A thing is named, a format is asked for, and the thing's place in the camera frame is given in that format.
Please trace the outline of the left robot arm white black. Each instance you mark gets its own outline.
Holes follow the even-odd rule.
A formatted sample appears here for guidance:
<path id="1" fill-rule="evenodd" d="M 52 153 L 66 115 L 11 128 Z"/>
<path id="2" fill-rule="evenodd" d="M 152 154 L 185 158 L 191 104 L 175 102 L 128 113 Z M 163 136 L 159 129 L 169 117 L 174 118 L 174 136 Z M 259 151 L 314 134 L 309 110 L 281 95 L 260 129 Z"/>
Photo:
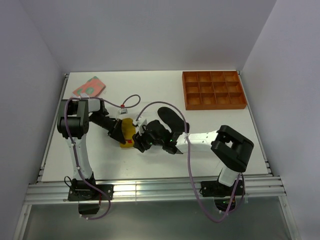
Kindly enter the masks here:
<path id="1" fill-rule="evenodd" d="M 105 101 L 100 98 L 63 99 L 60 102 L 56 127 L 66 140 L 73 166 L 71 186 L 79 189 L 86 200 L 96 197 L 94 172 L 87 151 L 87 133 L 90 123 L 108 131 L 108 136 L 121 144 L 126 143 L 122 120 L 109 117 Z"/>

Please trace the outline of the yellow sock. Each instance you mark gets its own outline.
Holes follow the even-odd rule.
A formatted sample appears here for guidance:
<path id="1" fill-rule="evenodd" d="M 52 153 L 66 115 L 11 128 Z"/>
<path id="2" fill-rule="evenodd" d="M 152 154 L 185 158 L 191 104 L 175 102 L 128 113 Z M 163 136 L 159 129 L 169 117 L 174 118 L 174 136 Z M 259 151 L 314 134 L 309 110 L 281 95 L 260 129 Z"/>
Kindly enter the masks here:
<path id="1" fill-rule="evenodd" d="M 125 144 L 120 143 L 122 149 L 132 148 L 134 146 L 133 135 L 136 134 L 136 128 L 133 126 L 132 118 L 123 118 L 121 130 L 125 139 Z"/>

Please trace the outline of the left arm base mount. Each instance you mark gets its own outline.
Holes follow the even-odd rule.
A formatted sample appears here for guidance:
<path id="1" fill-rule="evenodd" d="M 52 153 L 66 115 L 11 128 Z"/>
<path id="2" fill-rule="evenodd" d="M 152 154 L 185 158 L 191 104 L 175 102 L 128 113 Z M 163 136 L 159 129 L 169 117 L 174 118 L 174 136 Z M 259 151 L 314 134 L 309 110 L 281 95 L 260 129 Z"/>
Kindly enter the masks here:
<path id="1" fill-rule="evenodd" d="M 97 214 L 104 200 L 109 202 L 106 212 L 110 210 L 114 185 L 96 184 L 94 175 L 92 175 L 90 179 L 86 179 L 86 181 L 94 186 L 94 188 L 82 180 L 71 179 L 69 176 L 64 177 L 64 183 L 69 188 L 67 201 L 78 202 L 78 212 L 81 217 L 86 217 L 89 220 L 102 218 L 106 215 L 105 213 L 100 217 L 98 217 Z"/>

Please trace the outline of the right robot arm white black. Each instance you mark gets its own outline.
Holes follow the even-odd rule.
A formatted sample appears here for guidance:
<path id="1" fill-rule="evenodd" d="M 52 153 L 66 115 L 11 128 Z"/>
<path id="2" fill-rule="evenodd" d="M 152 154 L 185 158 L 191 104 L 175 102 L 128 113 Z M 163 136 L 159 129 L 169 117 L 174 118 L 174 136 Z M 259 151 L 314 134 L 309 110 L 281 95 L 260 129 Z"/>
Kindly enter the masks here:
<path id="1" fill-rule="evenodd" d="M 132 136 L 133 147 L 142 153 L 152 146 L 160 146 L 171 155 L 213 152 L 223 163 L 216 183 L 216 189 L 222 195 L 229 194 L 238 175 L 246 171 L 254 148 L 251 140 L 228 125 L 204 133 L 169 131 L 159 120 L 135 120 L 132 125 L 137 129 Z"/>

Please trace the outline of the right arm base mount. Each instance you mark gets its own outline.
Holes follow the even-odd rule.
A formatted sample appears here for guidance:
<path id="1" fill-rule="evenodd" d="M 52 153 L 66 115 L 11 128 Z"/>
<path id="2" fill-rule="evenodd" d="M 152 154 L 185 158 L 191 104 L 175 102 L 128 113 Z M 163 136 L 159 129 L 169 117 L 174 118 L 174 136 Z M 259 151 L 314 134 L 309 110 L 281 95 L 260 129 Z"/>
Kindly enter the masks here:
<path id="1" fill-rule="evenodd" d="M 231 196 L 235 186 L 235 182 L 231 187 L 223 185 L 219 183 L 217 180 L 202 181 L 200 185 L 201 185 L 201 188 L 199 190 L 199 193 L 204 198 L 207 198 L 207 197 L 218 198 L 214 200 L 214 204 L 218 210 L 225 212 L 227 210 L 229 200 L 222 199 L 222 198 Z M 233 212 L 238 207 L 236 196 L 241 196 L 241 199 L 239 201 L 239 204 L 241 204 L 245 196 L 245 183 L 241 179 L 238 181 L 238 184 L 236 186 L 229 212 Z"/>

